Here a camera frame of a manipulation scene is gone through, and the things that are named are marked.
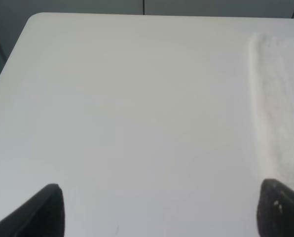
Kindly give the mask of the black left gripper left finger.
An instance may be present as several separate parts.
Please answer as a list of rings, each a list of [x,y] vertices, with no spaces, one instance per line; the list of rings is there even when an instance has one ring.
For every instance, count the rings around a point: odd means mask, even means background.
[[[65,205],[58,184],[48,184],[0,221],[0,237],[63,237]]]

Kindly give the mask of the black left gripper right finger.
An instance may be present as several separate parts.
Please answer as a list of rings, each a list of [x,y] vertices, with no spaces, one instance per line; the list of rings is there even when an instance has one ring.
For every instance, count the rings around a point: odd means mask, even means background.
[[[294,237],[294,190],[276,179],[264,179],[257,205],[261,237]]]

